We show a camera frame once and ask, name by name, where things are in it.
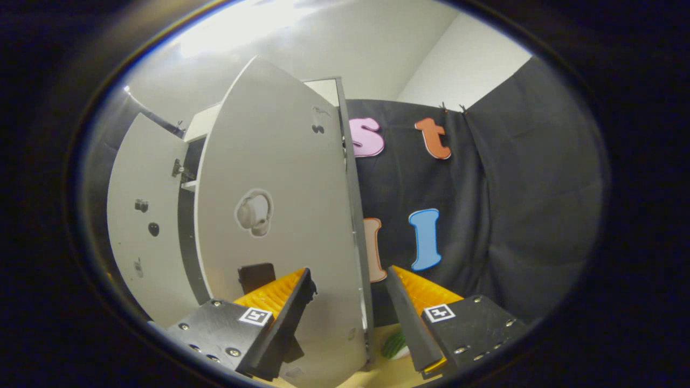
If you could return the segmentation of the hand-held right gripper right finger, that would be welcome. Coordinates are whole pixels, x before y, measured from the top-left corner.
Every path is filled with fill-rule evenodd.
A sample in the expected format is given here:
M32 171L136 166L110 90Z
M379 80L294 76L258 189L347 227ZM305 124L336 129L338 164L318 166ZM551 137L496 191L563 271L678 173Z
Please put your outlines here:
M400 267L387 268L386 286L412 365L424 379L468 374L528 329L484 295L460 296Z

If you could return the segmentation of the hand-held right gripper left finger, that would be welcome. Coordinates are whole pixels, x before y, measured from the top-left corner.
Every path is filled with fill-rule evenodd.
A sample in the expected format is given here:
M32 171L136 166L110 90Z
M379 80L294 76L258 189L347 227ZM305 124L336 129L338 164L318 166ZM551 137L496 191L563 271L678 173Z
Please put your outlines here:
M273 267L240 267L243 295L212 298L167 327L150 321L176 355L226 379L278 378L304 355L296 330L317 293L309 268L276 276Z

